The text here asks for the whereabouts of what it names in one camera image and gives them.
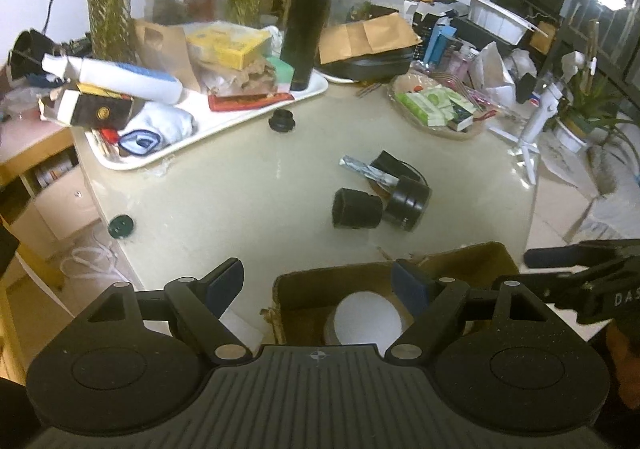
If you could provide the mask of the black lens cylinder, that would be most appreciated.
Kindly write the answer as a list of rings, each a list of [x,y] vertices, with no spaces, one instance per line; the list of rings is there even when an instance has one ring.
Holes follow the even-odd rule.
[[[383,216],[383,201],[377,195],[354,189],[338,189],[332,204],[334,228],[374,229]]]

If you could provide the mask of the silver foil packet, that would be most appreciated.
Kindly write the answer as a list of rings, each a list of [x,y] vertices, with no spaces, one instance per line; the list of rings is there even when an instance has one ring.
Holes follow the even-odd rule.
[[[370,164],[363,163],[356,158],[348,155],[344,155],[338,161],[338,165],[345,167],[356,174],[374,181],[379,186],[385,189],[394,189],[399,182],[399,179],[393,175],[390,175],[384,170],[378,169]]]

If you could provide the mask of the black rectangular block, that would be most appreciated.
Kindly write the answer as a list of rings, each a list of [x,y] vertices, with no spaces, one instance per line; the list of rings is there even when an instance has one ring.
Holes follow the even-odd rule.
[[[419,175],[412,168],[385,150],[375,157],[371,166],[396,178],[406,177],[416,181],[420,180]]]

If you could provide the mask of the small black round knob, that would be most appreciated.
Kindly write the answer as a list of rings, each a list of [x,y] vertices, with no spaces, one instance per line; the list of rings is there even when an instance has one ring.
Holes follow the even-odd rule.
[[[268,124],[273,131],[280,132],[280,134],[292,131],[296,125],[293,113],[285,109],[274,111]]]

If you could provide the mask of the white foam disc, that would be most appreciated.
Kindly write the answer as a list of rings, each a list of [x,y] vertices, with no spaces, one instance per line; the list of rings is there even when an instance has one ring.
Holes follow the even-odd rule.
[[[326,345],[374,345],[384,356],[404,331],[401,315],[386,297],[369,291],[349,294],[323,327]]]

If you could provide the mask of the dark green bottle cap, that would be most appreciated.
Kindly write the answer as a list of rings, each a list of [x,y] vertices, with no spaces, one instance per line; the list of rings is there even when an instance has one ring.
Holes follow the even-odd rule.
[[[108,223],[107,232],[115,240],[126,239],[134,232],[134,220],[125,214],[115,216]]]

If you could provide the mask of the potted green plant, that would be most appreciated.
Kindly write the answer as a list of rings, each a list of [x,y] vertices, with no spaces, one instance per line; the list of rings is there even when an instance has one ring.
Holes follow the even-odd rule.
[[[587,138],[599,129],[606,132],[606,139],[626,144],[638,160],[638,149],[622,129],[625,124],[634,127],[637,124],[613,113],[614,103],[620,102],[620,97],[608,87],[607,77],[597,79],[599,28],[598,20],[590,20],[586,51],[565,53],[561,58],[561,82],[565,91],[552,132],[564,148],[577,153],[587,148]]]

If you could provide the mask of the white mini tripod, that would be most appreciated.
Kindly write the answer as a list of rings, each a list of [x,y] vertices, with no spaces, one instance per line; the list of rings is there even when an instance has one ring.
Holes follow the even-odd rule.
[[[567,53],[562,57],[562,75],[560,77],[551,76],[549,83],[544,85],[544,90],[538,97],[537,109],[525,124],[518,137],[510,135],[508,132],[497,127],[490,126],[489,129],[506,140],[515,144],[516,153],[521,153],[524,160],[526,178],[531,186],[536,186],[537,175],[534,162],[534,154],[540,154],[536,139],[544,129],[548,120],[558,114],[560,100],[564,90],[570,81],[578,74],[585,74],[585,87],[592,81],[597,71],[597,57],[591,54],[583,54],[578,51]]]

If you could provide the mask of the wooden side cabinet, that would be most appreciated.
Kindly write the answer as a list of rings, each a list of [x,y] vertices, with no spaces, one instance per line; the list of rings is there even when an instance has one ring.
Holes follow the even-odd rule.
[[[53,262],[98,220],[72,132],[28,112],[1,124],[1,224],[18,240],[1,277],[1,374],[23,384],[35,347],[73,313]]]

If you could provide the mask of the glass dish with packets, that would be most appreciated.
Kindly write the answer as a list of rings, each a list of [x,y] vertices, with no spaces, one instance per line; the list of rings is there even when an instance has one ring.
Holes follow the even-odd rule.
[[[484,94],[447,73],[410,70],[387,86],[394,109],[414,127],[450,140],[471,140],[498,115]]]

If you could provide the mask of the black gold box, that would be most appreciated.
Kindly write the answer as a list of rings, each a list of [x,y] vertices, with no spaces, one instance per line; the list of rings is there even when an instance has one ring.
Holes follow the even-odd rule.
[[[45,120],[61,125],[121,130],[131,118],[134,99],[64,89],[40,97],[39,109]]]

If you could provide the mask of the white blue tube package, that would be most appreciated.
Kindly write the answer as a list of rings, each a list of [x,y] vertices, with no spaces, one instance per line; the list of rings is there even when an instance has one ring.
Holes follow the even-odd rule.
[[[177,104],[183,91],[175,76],[129,63],[45,54],[41,68],[58,78],[168,105]]]

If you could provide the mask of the white plastic food container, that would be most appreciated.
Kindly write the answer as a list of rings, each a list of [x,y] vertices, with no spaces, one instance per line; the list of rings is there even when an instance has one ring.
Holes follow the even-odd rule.
[[[517,14],[489,0],[470,0],[469,20],[483,30],[512,46],[517,46],[527,32],[548,34]]]

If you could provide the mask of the brown paper envelope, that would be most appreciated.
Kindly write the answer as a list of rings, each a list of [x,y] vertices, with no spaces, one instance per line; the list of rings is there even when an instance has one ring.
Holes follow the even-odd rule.
[[[325,28],[319,42],[319,60],[321,64],[329,64],[413,47],[420,42],[412,26],[394,12],[367,21]]]

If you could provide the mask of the black thermos bottle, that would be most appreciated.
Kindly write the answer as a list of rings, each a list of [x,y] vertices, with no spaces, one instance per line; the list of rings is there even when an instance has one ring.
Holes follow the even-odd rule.
[[[292,91],[308,87],[331,0],[291,0],[280,59],[291,65]]]

